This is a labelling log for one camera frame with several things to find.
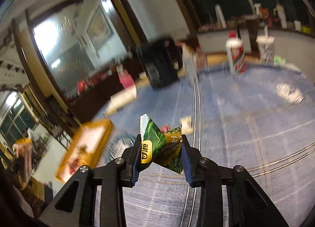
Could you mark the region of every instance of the blue carpet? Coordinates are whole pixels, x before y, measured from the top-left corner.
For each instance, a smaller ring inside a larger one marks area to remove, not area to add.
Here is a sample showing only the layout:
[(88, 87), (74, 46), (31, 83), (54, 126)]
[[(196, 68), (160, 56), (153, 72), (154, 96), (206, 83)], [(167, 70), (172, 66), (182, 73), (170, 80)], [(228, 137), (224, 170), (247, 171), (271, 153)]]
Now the blue carpet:
[[(196, 90), (196, 136), (203, 156), (219, 165), (243, 165), (256, 176), (289, 226), (299, 226), (315, 204), (315, 153), (293, 164), (273, 171), (315, 148), (271, 166), (315, 142), (314, 86), (302, 75), (275, 68), (249, 68), (245, 74), (202, 71), (199, 74), (200, 111)], [(305, 99), (289, 104), (279, 97), (278, 82), (299, 88)], [(153, 90), (138, 89), (138, 100), (110, 117), (115, 125), (111, 137), (127, 132), (139, 133), (139, 118), (147, 113), (158, 125), (180, 126), (179, 119), (192, 116), (194, 122), (194, 90), (186, 78), (171, 86)], [(95, 116), (103, 118), (106, 105)], [(110, 149), (111, 140), (105, 150)], [(100, 164), (108, 162), (101, 157)], [(128, 226), (179, 226), (185, 203), (187, 184), (177, 175), (156, 164), (140, 173), (133, 189), (124, 189)], [(226, 195), (224, 221), (227, 222)], [(198, 203), (193, 213), (196, 225)]]

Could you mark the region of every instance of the wooden door frame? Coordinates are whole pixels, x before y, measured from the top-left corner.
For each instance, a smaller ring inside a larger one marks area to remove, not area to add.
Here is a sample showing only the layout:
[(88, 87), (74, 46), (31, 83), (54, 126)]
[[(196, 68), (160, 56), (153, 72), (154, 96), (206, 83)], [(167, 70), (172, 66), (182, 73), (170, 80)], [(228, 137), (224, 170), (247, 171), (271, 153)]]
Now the wooden door frame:
[(201, 26), (197, 12), (191, 0), (176, 0), (181, 12), (184, 16), (190, 33), (195, 33)]

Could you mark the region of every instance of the wall decoration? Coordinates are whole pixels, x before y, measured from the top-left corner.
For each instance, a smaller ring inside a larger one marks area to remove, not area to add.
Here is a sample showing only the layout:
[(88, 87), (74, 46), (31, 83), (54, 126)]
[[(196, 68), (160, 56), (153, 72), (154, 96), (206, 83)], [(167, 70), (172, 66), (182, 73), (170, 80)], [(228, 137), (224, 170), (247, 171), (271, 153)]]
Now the wall decoration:
[(91, 19), (87, 33), (96, 51), (114, 34), (100, 6)]

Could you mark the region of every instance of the green object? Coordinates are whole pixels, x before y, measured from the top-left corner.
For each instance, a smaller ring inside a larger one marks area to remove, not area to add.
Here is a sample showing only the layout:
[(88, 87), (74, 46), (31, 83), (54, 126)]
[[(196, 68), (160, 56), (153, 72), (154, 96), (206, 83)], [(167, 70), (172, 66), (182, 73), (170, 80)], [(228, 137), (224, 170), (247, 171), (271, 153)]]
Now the green object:
[(274, 65), (285, 64), (285, 59), (281, 58), (280, 56), (275, 56), (273, 59), (273, 64)]
[(180, 152), (182, 147), (181, 128), (162, 133), (147, 114), (140, 117), (141, 170), (152, 162), (178, 174), (182, 172)]

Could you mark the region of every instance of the red and white bottle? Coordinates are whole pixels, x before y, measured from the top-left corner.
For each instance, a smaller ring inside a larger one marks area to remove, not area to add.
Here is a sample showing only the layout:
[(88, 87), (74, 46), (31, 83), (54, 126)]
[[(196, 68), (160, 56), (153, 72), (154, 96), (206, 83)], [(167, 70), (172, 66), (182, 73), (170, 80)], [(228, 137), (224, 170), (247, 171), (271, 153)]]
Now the red and white bottle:
[(245, 53), (243, 41), (238, 38), (235, 32), (229, 32), (229, 38), (225, 44), (227, 58), (229, 60), (230, 73), (242, 73), (245, 72)]

